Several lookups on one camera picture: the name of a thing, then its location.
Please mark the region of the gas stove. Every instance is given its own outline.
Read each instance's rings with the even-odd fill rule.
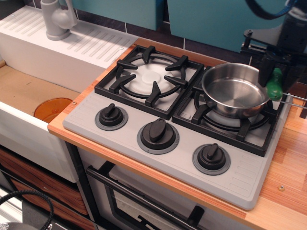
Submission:
[[[261,114],[243,120],[218,115],[206,106],[200,83],[209,68],[187,56],[136,46],[63,126],[252,209],[290,106],[270,101]]]

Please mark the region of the teal panel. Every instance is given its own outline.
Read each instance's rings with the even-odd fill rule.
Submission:
[[[85,12],[156,30],[163,22],[164,0],[72,0]]]
[[[277,13],[285,0],[257,0],[268,12]],[[244,0],[168,0],[171,34],[239,52],[247,29],[279,26],[283,17],[264,20]]]

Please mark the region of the sink basin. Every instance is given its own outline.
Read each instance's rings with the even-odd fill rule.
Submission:
[[[41,10],[28,6],[1,20],[0,145],[78,181],[65,142],[33,116],[35,107],[53,97],[74,100],[136,38],[79,21],[67,38],[51,41]]]
[[[18,71],[82,92],[137,37],[78,21],[60,41],[46,36],[42,11],[25,6],[0,21],[0,55]]]

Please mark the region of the oven door handle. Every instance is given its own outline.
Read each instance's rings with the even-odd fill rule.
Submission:
[[[153,203],[149,199],[145,198],[143,195],[138,194],[137,192],[131,190],[130,188],[124,186],[123,184],[109,177],[108,174],[114,166],[115,165],[113,163],[106,161],[99,170],[95,169],[93,166],[89,166],[86,169],[86,174],[102,182],[104,185],[108,186],[109,188],[121,193],[122,195],[126,196],[132,201],[143,205],[152,212],[168,219],[169,221],[173,222],[174,224],[178,225],[183,229],[201,230],[200,228],[197,227],[197,225],[204,213],[204,209],[202,209],[199,206],[195,206],[194,210],[197,209],[198,211],[197,212],[192,211],[187,223],[185,220],[171,213],[167,209]]]

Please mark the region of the orange object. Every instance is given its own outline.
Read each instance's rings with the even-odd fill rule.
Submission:
[[[72,102],[69,98],[54,98],[41,103],[34,111],[34,117],[50,123]]]

